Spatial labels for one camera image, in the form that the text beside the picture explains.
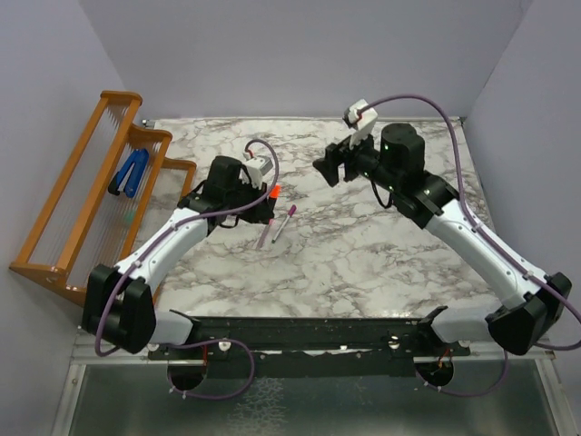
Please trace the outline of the orange highlighter cap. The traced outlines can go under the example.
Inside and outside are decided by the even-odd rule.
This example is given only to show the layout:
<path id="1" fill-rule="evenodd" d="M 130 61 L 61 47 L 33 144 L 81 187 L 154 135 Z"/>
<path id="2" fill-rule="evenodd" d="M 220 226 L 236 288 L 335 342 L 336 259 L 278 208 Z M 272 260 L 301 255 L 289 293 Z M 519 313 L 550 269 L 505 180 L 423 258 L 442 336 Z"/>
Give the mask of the orange highlighter cap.
<path id="1" fill-rule="evenodd" d="M 269 198 L 270 199 L 277 199 L 281 192 L 281 186 L 276 184 L 275 187 L 271 190 Z"/>

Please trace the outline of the pink highlighter pen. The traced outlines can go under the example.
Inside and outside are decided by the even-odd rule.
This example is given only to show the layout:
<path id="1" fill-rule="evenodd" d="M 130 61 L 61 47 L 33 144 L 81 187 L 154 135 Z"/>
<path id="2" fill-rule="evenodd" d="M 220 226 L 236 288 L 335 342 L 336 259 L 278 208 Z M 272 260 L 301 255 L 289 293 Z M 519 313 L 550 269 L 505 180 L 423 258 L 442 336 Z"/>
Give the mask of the pink highlighter pen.
<path id="1" fill-rule="evenodd" d="M 273 219 L 270 219 L 268 221 L 268 223 L 264 226 L 264 229 L 262 230 L 261 235 L 259 237 L 259 240 L 258 240 L 258 242 L 256 243 L 256 246 L 255 246 L 255 248 L 257 250 L 260 250 L 262 248 L 262 246 L 264 245 L 265 241 L 267 240 L 267 237 L 269 235 L 269 232 L 271 230 L 271 227 L 273 225 L 273 222 L 274 222 L 274 220 Z"/>

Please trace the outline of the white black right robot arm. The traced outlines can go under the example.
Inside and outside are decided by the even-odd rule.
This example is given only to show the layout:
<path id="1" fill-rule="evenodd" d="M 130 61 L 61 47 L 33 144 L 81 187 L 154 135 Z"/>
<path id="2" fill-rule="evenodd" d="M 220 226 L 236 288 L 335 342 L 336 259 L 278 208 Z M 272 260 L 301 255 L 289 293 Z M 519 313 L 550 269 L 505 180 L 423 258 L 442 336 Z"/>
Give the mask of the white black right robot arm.
<path id="1" fill-rule="evenodd" d="M 419 348 L 437 355 L 452 342 L 493 341 L 515 355 L 526 354 L 563 311 L 572 283 L 561 272 L 546 274 L 508 247 L 472 212 L 458 191 L 425 168 L 425 141 L 410 124 L 388 124 L 380 143 L 368 135 L 358 144 L 329 144 L 313 166 L 328 185 L 363 176 L 386 189 L 397 211 L 456 252 L 500 300 L 495 309 L 442 306 L 423 319 Z"/>

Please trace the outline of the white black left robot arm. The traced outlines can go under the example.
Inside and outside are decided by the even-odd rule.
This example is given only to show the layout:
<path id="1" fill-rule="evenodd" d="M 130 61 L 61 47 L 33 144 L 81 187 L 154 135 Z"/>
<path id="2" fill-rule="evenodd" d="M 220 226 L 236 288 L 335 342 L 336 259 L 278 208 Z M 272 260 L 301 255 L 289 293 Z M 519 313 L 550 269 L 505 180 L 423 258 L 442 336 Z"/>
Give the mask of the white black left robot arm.
<path id="1" fill-rule="evenodd" d="M 275 199 L 264 182 L 277 171 L 276 160 L 247 154 L 245 161 L 219 155 L 206 179 L 184 195 L 168 221 L 138 250 L 114 266 L 91 271 L 82 328 L 115 349 L 140 352 L 148 344 L 169 345 L 187 359 L 200 349 L 193 318 L 174 311 L 159 312 L 153 295 L 168 272 L 197 243 L 230 215 L 237 222 L 266 224 Z"/>

